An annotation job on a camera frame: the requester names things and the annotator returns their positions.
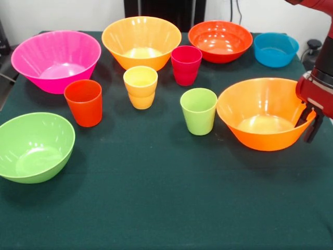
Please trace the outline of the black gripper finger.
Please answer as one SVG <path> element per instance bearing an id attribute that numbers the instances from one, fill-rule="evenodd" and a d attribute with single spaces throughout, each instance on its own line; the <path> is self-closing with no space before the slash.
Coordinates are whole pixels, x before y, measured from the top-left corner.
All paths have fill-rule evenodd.
<path id="1" fill-rule="evenodd" d="M 304 136 L 304 141 L 306 143 L 311 143 L 316 136 L 317 132 L 320 129 L 320 126 L 322 125 L 323 122 L 323 115 L 317 114 L 313 123 L 309 125 L 306 134 Z"/>
<path id="2" fill-rule="evenodd" d="M 302 111 L 298 121 L 295 124 L 295 128 L 307 128 L 314 118 L 314 106 L 306 105 Z"/>

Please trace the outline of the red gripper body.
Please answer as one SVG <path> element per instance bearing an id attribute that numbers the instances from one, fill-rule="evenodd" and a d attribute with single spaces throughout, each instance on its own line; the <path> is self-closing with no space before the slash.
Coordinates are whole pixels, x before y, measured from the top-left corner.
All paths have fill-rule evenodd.
<path id="1" fill-rule="evenodd" d="M 313 104 L 332 119 L 332 88 L 323 85 L 310 74 L 304 74 L 297 82 L 296 95 L 306 103 Z"/>

